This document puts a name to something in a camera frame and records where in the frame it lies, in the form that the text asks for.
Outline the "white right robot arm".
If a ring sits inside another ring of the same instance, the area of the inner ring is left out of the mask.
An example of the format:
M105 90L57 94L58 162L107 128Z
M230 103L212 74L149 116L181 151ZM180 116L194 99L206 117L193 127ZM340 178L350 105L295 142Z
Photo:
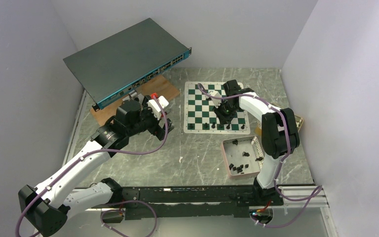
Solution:
M235 80L227 81L223 87L224 95L212 90L205 95L214 103L220 124L230 122L239 111L248 112L260 122L265 154L263 166L256 177L259 187L252 191L252 198L256 204L264 205L271 199L269 189L276 187L283 163L300 144L294 112L290 108L272 105L254 90L241 88Z

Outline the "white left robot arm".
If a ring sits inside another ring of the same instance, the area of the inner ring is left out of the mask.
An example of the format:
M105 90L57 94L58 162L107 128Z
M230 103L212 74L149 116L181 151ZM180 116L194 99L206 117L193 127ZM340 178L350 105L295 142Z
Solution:
M130 137L148 131L165 143L172 122L167 118L169 102L155 95L142 102L127 100L86 142L80 152L55 174L36 186L25 185L18 193L21 219L37 233L49 237L76 214L102 204L116 207L124 200L123 187L111 178L76 192L75 188L93 170L117 153L124 153Z

